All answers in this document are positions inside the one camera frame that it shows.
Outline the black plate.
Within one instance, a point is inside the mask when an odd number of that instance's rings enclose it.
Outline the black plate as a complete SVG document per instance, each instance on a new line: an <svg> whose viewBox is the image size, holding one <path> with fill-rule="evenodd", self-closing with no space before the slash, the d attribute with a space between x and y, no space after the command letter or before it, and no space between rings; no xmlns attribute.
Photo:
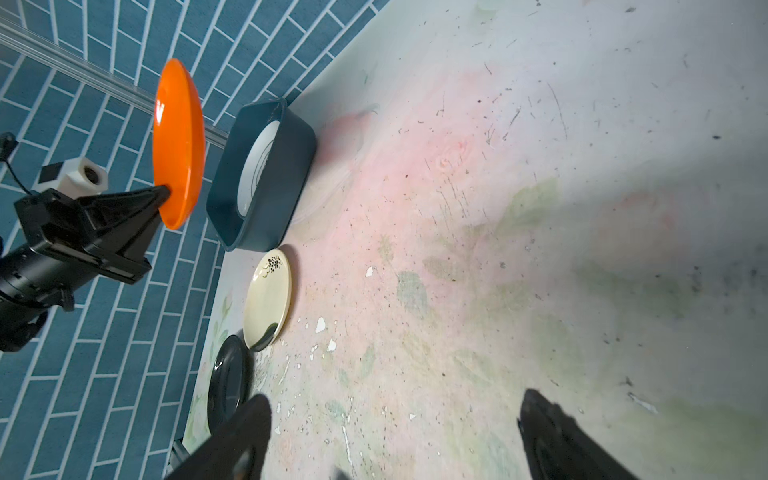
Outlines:
<svg viewBox="0 0 768 480"><path fill-rule="evenodd" d="M242 338L228 336L217 353L209 382L207 423L211 434L250 398L252 370L252 356Z"/></svg>

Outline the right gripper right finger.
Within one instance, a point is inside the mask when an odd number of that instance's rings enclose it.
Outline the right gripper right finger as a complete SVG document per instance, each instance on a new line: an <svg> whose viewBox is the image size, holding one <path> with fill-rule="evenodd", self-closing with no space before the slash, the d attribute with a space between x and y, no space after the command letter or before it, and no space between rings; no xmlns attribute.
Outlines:
<svg viewBox="0 0 768 480"><path fill-rule="evenodd" d="M535 389L525 391L517 425L534 480L636 479L560 405Z"/></svg>

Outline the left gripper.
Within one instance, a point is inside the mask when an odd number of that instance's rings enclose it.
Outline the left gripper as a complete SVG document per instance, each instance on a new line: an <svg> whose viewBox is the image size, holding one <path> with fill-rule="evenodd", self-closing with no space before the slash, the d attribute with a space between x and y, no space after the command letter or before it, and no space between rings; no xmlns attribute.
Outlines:
<svg viewBox="0 0 768 480"><path fill-rule="evenodd" d="M73 310L75 292L97 276L125 284L151 269L145 254L170 189L155 186L71 199L54 189L14 205L25 244L1 259L1 349L17 352L58 306Z"/></svg>

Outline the cream yellow plate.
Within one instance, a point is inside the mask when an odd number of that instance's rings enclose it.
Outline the cream yellow plate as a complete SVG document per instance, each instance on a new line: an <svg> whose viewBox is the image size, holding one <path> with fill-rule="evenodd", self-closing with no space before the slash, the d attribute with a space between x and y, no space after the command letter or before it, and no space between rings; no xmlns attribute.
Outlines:
<svg viewBox="0 0 768 480"><path fill-rule="evenodd" d="M249 284L244 313L243 338L252 352L260 352L279 335L288 316L293 275L288 257L280 249L267 252Z"/></svg>

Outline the orange plate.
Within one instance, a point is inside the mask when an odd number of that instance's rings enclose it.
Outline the orange plate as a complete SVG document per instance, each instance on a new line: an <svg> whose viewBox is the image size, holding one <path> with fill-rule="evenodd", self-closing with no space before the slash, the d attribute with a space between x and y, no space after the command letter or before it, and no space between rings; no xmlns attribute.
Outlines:
<svg viewBox="0 0 768 480"><path fill-rule="evenodd" d="M205 167L205 128L194 81L178 59L160 76L153 114L153 181L170 190L159 208L166 228L180 229L197 204Z"/></svg>

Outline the white plate cloud emblem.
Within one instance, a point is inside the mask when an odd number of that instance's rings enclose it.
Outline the white plate cloud emblem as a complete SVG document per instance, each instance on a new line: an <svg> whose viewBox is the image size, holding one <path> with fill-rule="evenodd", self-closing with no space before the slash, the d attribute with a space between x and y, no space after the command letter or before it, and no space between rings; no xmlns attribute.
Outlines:
<svg viewBox="0 0 768 480"><path fill-rule="evenodd" d="M241 217L245 217L249 211L279 127L280 121L267 124L252 144L246 157L237 190L237 210Z"/></svg>

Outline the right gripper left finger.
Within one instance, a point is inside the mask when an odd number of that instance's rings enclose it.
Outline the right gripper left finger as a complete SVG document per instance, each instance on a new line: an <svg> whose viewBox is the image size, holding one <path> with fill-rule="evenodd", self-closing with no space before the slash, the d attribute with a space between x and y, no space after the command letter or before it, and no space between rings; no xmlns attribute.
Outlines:
<svg viewBox="0 0 768 480"><path fill-rule="evenodd" d="M252 479L262 477L272 432L268 398L257 394L242 404L167 479Z"/></svg>

